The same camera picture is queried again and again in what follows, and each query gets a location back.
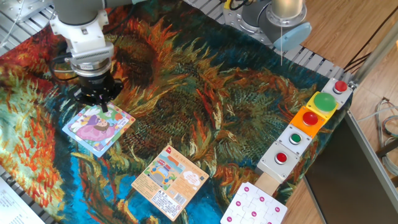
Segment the patterned fabric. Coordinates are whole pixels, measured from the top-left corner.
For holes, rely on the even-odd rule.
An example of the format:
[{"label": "patterned fabric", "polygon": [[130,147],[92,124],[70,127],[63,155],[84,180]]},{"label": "patterned fabric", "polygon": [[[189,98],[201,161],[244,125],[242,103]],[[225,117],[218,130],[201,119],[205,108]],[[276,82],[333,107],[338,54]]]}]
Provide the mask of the patterned fabric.
[{"label": "patterned fabric", "polygon": [[[113,27],[129,9],[112,14]],[[219,223],[240,184],[257,180],[261,156],[328,80],[287,59],[281,66],[266,46],[184,2],[145,2],[134,16],[111,72],[125,86],[114,103],[137,121],[101,158],[61,131],[84,105],[73,99],[78,80],[49,74],[62,38],[46,28],[0,58],[0,165],[60,223],[169,223],[131,183],[171,144],[210,175],[176,222]],[[277,200],[286,202],[347,109],[322,128]]]}]

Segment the paper sheet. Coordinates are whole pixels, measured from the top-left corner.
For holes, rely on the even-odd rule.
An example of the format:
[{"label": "paper sheet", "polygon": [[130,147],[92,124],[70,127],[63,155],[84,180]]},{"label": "paper sheet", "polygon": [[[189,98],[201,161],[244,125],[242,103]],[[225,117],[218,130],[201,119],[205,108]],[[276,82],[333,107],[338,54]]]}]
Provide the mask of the paper sheet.
[{"label": "paper sheet", "polygon": [[44,224],[2,178],[0,178],[0,223]]}]

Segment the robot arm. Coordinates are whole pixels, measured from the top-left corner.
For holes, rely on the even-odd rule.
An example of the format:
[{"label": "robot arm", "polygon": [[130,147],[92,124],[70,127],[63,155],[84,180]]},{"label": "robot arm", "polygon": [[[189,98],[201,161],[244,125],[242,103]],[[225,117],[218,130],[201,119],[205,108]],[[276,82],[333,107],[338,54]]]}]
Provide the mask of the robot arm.
[{"label": "robot arm", "polygon": [[100,105],[107,112],[107,103],[119,95],[121,80],[110,74],[112,43],[105,41],[102,29],[109,24],[107,7],[135,4],[143,0],[53,0],[57,17],[51,20],[55,35],[67,41],[68,57],[72,70],[78,75],[80,89],[75,99],[87,105]]}]

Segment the button panel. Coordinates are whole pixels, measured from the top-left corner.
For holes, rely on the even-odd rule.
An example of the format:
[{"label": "button panel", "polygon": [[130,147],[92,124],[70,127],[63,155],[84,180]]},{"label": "button panel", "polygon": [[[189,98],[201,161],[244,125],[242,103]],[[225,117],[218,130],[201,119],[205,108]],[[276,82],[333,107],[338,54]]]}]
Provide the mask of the button panel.
[{"label": "button panel", "polygon": [[[275,157],[278,154],[285,154],[286,161],[283,164],[279,164]],[[283,183],[285,179],[293,171],[293,168],[299,162],[300,156],[296,155],[294,152],[288,150],[279,142],[274,142],[267,152],[260,159],[257,164],[258,173],[266,172],[268,175],[273,177],[279,183]]]},{"label": "button panel", "polygon": [[321,116],[327,122],[337,110],[338,104],[329,93],[322,93],[318,96],[319,94],[320,92],[316,92],[305,107]]},{"label": "button panel", "polygon": [[[305,118],[308,114],[310,114],[310,116],[312,117],[311,120]],[[319,132],[319,129],[321,129],[325,123],[325,119],[321,118],[319,115],[310,111],[304,106],[301,107],[296,116],[290,122],[292,126],[299,128],[299,130],[310,136],[310,138],[314,138]]]},{"label": "button panel", "polygon": [[343,91],[345,89],[344,86],[346,85],[347,84],[343,81],[338,81],[335,78],[331,78],[322,90],[322,93],[329,93],[335,98],[338,104],[338,110],[340,110],[341,107],[347,102],[348,98],[353,92],[353,89],[348,86],[346,87],[346,90]]},{"label": "button panel", "polygon": [[312,138],[310,136],[293,125],[288,125],[277,140],[277,142],[283,144],[287,149],[298,156],[304,153],[311,141]]}]

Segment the barcode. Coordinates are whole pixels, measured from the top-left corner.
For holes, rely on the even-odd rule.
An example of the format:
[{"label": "barcode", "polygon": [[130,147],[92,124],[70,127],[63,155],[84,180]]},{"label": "barcode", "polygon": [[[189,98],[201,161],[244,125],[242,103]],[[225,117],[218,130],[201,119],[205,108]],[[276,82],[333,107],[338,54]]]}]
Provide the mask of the barcode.
[{"label": "barcode", "polygon": [[185,197],[181,196],[180,194],[177,194],[174,197],[174,200],[177,201],[180,205],[183,205],[187,201],[187,199],[185,199]]}]

